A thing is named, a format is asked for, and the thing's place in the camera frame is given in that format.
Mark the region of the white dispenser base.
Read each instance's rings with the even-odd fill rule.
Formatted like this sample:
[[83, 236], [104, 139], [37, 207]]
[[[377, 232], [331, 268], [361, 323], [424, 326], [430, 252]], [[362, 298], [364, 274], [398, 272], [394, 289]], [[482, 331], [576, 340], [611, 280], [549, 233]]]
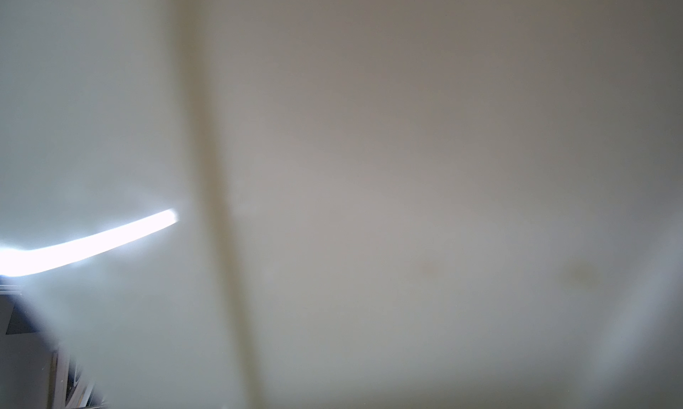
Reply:
[[113, 408], [679, 408], [682, 0], [1, 0], [1, 265]]

